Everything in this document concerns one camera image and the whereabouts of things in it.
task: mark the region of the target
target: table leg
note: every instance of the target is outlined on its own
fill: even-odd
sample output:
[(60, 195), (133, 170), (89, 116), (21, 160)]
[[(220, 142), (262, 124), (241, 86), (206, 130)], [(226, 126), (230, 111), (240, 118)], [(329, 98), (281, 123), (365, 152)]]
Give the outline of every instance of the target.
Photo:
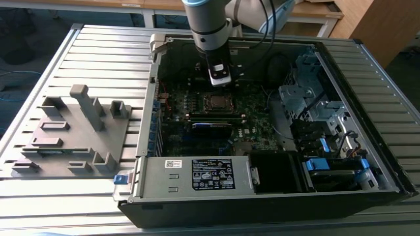
[(337, 19), (328, 18), (326, 22), (322, 24), (317, 37), (328, 38), (333, 28), (336, 26)]
[(144, 17), (144, 27), (154, 28), (154, 10), (142, 9), (142, 17)]

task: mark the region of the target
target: warning label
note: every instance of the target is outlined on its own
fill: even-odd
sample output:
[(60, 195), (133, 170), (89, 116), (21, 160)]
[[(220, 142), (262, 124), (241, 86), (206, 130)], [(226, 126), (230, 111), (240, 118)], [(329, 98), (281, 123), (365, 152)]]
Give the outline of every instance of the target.
[(232, 159), (192, 160), (192, 188), (234, 189)]

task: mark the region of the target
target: blue cable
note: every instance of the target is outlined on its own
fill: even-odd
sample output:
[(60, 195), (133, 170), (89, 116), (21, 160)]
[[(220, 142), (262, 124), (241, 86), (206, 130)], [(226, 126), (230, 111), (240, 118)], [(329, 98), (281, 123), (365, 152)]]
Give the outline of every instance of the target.
[(21, 99), (21, 100), (8, 100), (8, 99), (0, 98), (0, 101), (2, 101), (2, 102), (22, 102), (22, 101), (25, 101), (25, 99)]
[(8, 74), (12, 74), (12, 73), (32, 73), (32, 74), (37, 74), (38, 76), (41, 76), (42, 74), (36, 72), (36, 71), (32, 71), (32, 70), (16, 70), (16, 71), (8, 71), (5, 72), (4, 74), (0, 74), (0, 76), (4, 76), (4, 75), (8, 75)]

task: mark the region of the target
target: aluminum extrusion table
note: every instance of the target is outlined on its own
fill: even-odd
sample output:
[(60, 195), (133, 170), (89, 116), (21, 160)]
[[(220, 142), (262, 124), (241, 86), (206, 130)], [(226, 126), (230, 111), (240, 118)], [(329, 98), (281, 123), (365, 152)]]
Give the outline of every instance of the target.
[[(156, 32), (188, 34), (186, 30), (82, 26), (70, 29), (12, 125), (0, 141), (0, 163), (20, 157), (44, 113), (36, 106), (42, 96), (64, 96), (72, 84), (86, 84), (101, 104), (113, 99), (133, 107), (125, 135), (121, 169), (134, 164), (134, 151), (149, 78), (149, 38)], [(306, 40), (306, 37), (281, 37)], [(416, 185), (420, 185), (420, 115), (364, 45), (352, 40), (318, 39), (338, 64), (365, 110)], [(8, 173), (0, 171), (1, 177)], [(69, 235), (197, 235), (277, 232), (282, 235), (412, 235), (420, 230), (420, 196), (394, 206), (368, 209), (344, 219), (142, 230), (133, 226), (113, 202), (109, 179), (0, 181), (0, 235), (53, 232)]]

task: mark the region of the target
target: white sticker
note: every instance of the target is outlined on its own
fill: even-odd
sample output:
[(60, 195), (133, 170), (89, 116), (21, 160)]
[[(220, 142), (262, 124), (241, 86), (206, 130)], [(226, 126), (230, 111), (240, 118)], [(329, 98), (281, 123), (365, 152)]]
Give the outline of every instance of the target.
[(132, 7), (140, 7), (140, 5), (138, 4), (121, 4), (122, 6), (132, 6)]
[(176, 161), (165, 161), (165, 168), (182, 168), (182, 161), (176, 160)]

